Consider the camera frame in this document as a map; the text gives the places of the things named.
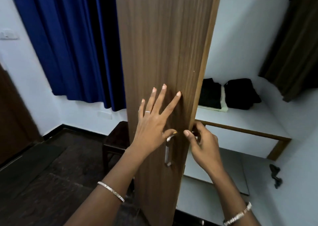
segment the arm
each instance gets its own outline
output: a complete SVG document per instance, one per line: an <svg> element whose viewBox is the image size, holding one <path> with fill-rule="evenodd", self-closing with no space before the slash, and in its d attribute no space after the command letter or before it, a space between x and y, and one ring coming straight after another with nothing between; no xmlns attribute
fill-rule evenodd
<svg viewBox="0 0 318 226"><path fill-rule="evenodd" d="M195 126L201 135L200 145L189 130L185 130L184 134L190 141L194 160L207 172L217 190L225 220L230 220L244 211L246 204L234 182L223 168L217 137L209 132L201 122L195 122ZM252 211L247 212L233 225L260 226Z"/></svg>
<svg viewBox="0 0 318 226"><path fill-rule="evenodd" d="M138 125L133 143L127 148L114 168L102 180L120 196L124 197L128 186L144 159L156 150L170 135L176 133L174 129L163 132L167 118L177 105L181 92L178 92L165 110L159 114L167 86L164 84L155 102L156 88L153 88L146 106L141 101L138 111ZM65 226L97 226L113 225L121 201L108 189L98 185L82 205L66 222Z"/></svg>

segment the forearm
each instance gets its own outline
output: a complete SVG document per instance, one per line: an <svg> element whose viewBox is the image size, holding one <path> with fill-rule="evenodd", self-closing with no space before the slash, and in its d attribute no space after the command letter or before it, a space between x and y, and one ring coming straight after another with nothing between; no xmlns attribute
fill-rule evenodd
<svg viewBox="0 0 318 226"><path fill-rule="evenodd" d="M143 160L144 157L131 145L102 182L125 197ZM112 225L120 204L121 201L112 192L98 184L65 226Z"/></svg>
<svg viewBox="0 0 318 226"><path fill-rule="evenodd" d="M213 167L213 170L208 169L207 172L220 197L225 220L230 220L238 213L244 211L246 203L227 172L223 168L215 170L215 167ZM260 226L251 211L247 212L243 218L237 220L233 225Z"/></svg>

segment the bangle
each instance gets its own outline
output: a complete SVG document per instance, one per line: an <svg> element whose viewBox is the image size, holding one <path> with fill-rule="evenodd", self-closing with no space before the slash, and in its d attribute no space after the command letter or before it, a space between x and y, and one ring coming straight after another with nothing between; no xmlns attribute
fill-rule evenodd
<svg viewBox="0 0 318 226"><path fill-rule="evenodd" d="M237 221L240 218L242 218L248 211L250 211L251 208L252 208L252 204L250 202L248 202L248 205L247 205L246 209L243 212L238 213L235 217L231 218L229 221L225 222L225 220L224 220L223 224L225 226L233 224L235 221Z"/></svg>
<svg viewBox="0 0 318 226"><path fill-rule="evenodd" d="M106 185L103 182L98 182L98 184L102 185L103 187L107 188L109 191L111 191L117 198L119 198L123 203L125 200L120 196L114 189L112 189L110 186Z"/></svg>

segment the wooden door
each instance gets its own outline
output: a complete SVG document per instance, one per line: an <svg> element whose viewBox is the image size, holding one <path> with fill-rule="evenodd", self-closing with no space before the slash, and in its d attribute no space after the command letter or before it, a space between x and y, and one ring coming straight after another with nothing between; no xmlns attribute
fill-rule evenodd
<svg viewBox="0 0 318 226"><path fill-rule="evenodd" d="M42 141L38 129L0 65L0 164L35 141Z"/></svg>
<svg viewBox="0 0 318 226"><path fill-rule="evenodd" d="M177 91L182 98L167 121L179 134L170 167L161 145L141 165L135 190L152 226L171 225L189 144L183 130L191 129L197 110L219 0L116 0L125 82L130 141L137 111L151 90L167 93L163 108Z"/></svg>

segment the blue curtain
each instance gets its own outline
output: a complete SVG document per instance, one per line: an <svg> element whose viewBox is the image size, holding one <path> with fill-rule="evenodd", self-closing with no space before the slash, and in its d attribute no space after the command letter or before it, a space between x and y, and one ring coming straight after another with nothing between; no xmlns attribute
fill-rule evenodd
<svg viewBox="0 0 318 226"><path fill-rule="evenodd" d="M115 0L14 0L54 95L126 107Z"/></svg>

